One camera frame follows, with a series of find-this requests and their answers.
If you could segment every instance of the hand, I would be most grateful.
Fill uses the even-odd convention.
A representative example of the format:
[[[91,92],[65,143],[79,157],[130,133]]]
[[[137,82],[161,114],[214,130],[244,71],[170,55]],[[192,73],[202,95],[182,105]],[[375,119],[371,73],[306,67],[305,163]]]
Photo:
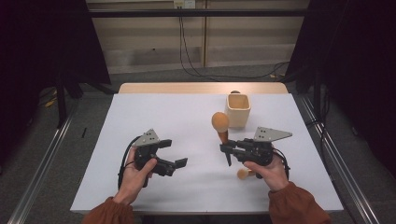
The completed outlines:
[[[267,166],[260,166],[254,161],[245,161],[244,165],[260,174],[271,191],[281,190],[289,184],[282,160],[278,156],[274,156],[273,161]]]
[[[128,155],[128,159],[125,164],[128,164],[131,161],[134,161],[134,153],[136,151],[135,147],[131,147]],[[113,202],[122,203],[125,205],[129,205],[137,198],[137,194],[142,189],[146,176],[151,177],[151,170],[157,164],[157,160],[151,159],[146,165],[139,171],[134,166],[134,162],[128,164],[125,167],[125,171],[123,173],[122,183],[119,189],[119,192],[114,196]]]

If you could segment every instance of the person's right hand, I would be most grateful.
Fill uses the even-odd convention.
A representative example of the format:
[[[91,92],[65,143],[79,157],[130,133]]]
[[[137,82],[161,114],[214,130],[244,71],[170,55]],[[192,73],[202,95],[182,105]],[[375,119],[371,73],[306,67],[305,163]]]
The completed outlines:
[[[260,174],[271,191],[281,190],[289,184],[282,160],[278,156],[274,155],[273,161],[267,166],[260,166],[254,161],[245,161],[244,165]]]

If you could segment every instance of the white tabletop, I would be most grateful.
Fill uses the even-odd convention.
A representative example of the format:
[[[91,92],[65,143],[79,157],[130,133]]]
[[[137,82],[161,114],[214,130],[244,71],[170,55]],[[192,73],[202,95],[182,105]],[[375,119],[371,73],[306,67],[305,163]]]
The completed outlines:
[[[310,191],[326,211],[342,210],[338,196],[291,94],[250,94],[244,129],[230,129],[233,140],[252,138],[258,126],[291,132],[274,142],[288,159],[290,180]],[[239,180],[244,167],[232,156],[228,166],[211,126],[223,111],[225,94],[117,94],[71,211],[87,213],[117,192],[118,171],[128,144],[148,129],[172,146],[157,155],[168,161],[188,158],[173,176],[154,175],[133,203],[137,214],[254,214],[268,212],[268,187],[262,179]]]

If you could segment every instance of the metal rail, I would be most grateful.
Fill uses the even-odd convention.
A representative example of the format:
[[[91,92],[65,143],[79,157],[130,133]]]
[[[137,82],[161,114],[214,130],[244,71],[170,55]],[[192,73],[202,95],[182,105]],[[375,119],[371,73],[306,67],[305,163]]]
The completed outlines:
[[[315,120],[316,116],[313,112],[313,106],[311,101],[308,99],[308,97],[303,96],[302,102],[306,112],[308,113],[308,116],[312,120]],[[318,135],[321,136],[324,129],[323,123],[317,123],[315,125],[315,128],[318,132]],[[361,188],[359,187],[352,173],[349,172],[346,163],[344,162],[340,152],[338,151],[338,148],[335,146],[335,143],[328,134],[328,132],[324,133],[323,142],[335,168],[337,169],[337,172],[340,174],[350,196],[352,197],[352,200],[354,201],[359,212],[361,213],[361,217],[364,219],[364,222],[367,224],[380,223],[366,196],[361,191]]]
[[[88,11],[43,11],[41,16],[90,18],[137,17],[310,17],[331,16],[335,10],[319,9],[89,9]]]
[[[44,182],[44,179],[50,169],[51,163],[60,147],[62,141],[64,140],[64,136],[67,133],[67,129],[71,123],[71,120],[74,114],[77,111],[78,107],[78,100],[76,100],[70,110],[70,115],[67,117],[66,121],[62,125],[60,129],[58,129],[55,135],[52,138],[51,143],[47,149],[46,154],[44,155],[43,160],[40,162],[37,170],[35,171],[35,175],[33,176],[32,180],[26,191],[23,193],[20,201],[17,204],[17,207],[14,209],[14,212],[11,215],[11,218],[8,221],[8,224],[22,224],[24,223],[25,219],[27,218],[30,209],[35,201],[35,197],[37,196],[38,192],[41,189],[41,186]]]

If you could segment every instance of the baseboard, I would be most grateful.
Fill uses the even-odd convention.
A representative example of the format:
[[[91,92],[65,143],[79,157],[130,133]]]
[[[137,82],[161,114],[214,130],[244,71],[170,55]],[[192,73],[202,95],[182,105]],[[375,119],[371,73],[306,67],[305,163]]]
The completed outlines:
[[[275,64],[288,62],[294,44],[244,47],[210,47],[206,67]],[[188,48],[189,57],[181,51],[183,66],[203,67],[201,48]],[[134,49],[104,51],[109,74],[182,69],[180,49]]]

